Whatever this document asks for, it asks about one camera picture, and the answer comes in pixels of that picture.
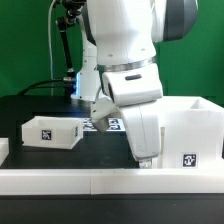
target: green background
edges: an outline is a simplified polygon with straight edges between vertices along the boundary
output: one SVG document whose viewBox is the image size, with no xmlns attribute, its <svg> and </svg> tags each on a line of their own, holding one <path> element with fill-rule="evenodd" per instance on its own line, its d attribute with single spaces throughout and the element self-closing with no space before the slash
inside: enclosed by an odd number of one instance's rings
<svg viewBox="0 0 224 224">
<path fill-rule="evenodd" d="M 199 0 L 198 20 L 180 41 L 156 44 L 164 95 L 202 96 L 224 106 L 224 1 Z M 47 16 L 50 0 L 1 0 L 0 96 L 13 95 L 28 85 L 50 78 Z M 60 34 L 52 14 L 55 78 L 65 76 Z M 73 64 L 82 66 L 81 34 L 69 29 Z M 49 94 L 34 90 L 30 94 Z"/>
</svg>

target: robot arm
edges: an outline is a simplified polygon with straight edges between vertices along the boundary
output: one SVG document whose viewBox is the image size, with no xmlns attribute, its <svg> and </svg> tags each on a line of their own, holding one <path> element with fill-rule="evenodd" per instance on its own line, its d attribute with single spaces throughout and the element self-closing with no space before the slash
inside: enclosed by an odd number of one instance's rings
<svg viewBox="0 0 224 224">
<path fill-rule="evenodd" d="M 152 108 L 163 92 L 153 42 L 183 38 L 195 23 L 197 7 L 197 0 L 87 0 L 102 89 L 112 99 L 94 103 L 92 120 L 102 131 L 101 121 L 116 107 L 133 157 L 143 166 L 160 152 Z"/>
</svg>

